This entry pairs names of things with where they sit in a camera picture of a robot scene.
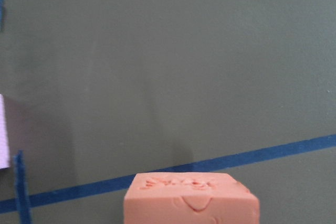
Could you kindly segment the long blue tape strip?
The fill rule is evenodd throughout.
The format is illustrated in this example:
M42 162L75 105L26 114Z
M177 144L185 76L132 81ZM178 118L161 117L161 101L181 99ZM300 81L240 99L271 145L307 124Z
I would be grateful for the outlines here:
M178 166L156 169L156 172L212 172L227 168L264 162L272 159L298 155L307 152L335 147L335 135L321 136L310 140L302 140L281 144L253 151L221 156L203 161ZM29 196L32 207L40 207L58 202L69 201L93 195L123 190L130 186L134 174L102 180L98 182L57 189Z

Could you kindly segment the white foam block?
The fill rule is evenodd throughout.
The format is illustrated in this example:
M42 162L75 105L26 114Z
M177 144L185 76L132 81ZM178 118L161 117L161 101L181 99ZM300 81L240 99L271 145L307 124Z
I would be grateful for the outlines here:
M6 169L10 167L10 152L8 145L7 127L6 127L6 116L5 116L5 104L4 97L1 94L1 105L0 105L0 168Z

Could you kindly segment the orange foam block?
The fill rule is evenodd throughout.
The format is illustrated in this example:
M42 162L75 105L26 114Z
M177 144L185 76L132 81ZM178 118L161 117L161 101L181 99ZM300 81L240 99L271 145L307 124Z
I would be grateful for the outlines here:
M123 202L123 222L259 223L259 199L226 173L139 173Z

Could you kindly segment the crossing blue tape strip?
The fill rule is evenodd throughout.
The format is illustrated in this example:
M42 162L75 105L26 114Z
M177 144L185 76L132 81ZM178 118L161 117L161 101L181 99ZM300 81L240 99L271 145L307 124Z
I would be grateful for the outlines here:
M26 165L24 160L24 152L20 149L15 149L18 139L16 131L18 126L14 123L14 118L17 116L18 108L15 107L15 101L6 94L4 89L1 89L1 94L4 97L6 127L8 136L8 145L10 152L10 167L1 169L1 172L11 170L13 173L13 190L14 198L1 201L1 213L15 211L18 213L20 223L32 223L31 205L26 181Z

